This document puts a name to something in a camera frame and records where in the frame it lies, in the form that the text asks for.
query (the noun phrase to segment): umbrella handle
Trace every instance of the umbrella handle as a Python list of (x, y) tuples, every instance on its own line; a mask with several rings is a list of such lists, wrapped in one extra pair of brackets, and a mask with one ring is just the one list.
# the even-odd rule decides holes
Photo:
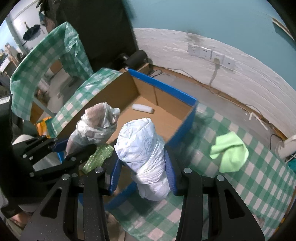
[(29, 30), (29, 27), (28, 27), (27, 23), (26, 23), (26, 22), (24, 22), (24, 24), (26, 25), (26, 28), (27, 28), (27, 30)]

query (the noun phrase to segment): floor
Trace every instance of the floor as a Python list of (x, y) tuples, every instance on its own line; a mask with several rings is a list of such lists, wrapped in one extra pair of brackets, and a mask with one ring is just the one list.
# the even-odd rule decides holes
[[(219, 113), (220, 115), (231, 120), (241, 128), (245, 129), (252, 136), (257, 138), (264, 146), (269, 148), (270, 136), (274, 133), (273, 130), (271, 130), (269, 127), (267, 127), (268, 130), (266, 130), (254, 117), (249, 120), (249, 113), (247, 113), (240, 107), (225, 99), (222, 99), (221, 97), (211, 93), (209, 90), (199, 85), (193, 84), (179, 77), (162, 73), (155, 78), (177, 89), (180, 89), (191, 96), (196, 97), (200, 103), (210, 107), (215, 112)], [(76, 89), (83, 83), (82, 80), (74, 80), (71, 86), (65, 85), (65, 83), (69, 82), (70, 80), (71, 77), (63, 69), (52, 78), (49, 88), (50, 100), (48, 103), (48, 108), (53, 113), (57, 113), (60, 108), (67, 102), (67, 100), (74, 94)], [(277, 143), (278, 140), (276, 138), (273, 139), (271, 145), (271, 149), (273, 151), (275, 150)], [(79, 233), (80, 235), (83, 235), (82, 228), (79, 229)], [(135, 239), (129, 234), (126, 234), (125, 240), (135, 241)]]

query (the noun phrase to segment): blue wall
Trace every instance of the blue wall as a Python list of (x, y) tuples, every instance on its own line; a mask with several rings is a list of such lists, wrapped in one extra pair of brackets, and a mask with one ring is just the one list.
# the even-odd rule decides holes
[(296, 90), (296, 44), (266, 0), (125, 0), (134, 28), (163, 28), (216, 39), (257, 58)]

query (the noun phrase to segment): black umbrella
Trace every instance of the black umbrella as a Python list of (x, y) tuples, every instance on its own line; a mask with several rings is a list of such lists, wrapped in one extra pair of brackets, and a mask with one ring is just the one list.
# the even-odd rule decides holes
[(24, 24), (26, 25), (27, 31), (22, 38), (23, 40), (28, 41), (38, 32), (38, 30), (40, 29), (40, 25), (35, 24), (33, 27), (29, 28), (26, 22), (24, 22)]

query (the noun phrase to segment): crumpled plastic bag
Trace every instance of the crumpled plastic bag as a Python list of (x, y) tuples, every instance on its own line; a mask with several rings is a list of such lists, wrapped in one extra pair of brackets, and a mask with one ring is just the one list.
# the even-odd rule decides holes
[(151, 201), (163, 200), (170, 192), (164, 145), (151, 119), (143, 118), (126, 123), (114, 146), (119, 159), (132, 170), (140, 196)]
[(82, 149), (86, 145), (105, 143), (117, 128), (120, 109), (111, 108), (106, 102), (96, 104), (85, 110), (69, 137), (66, 153)]

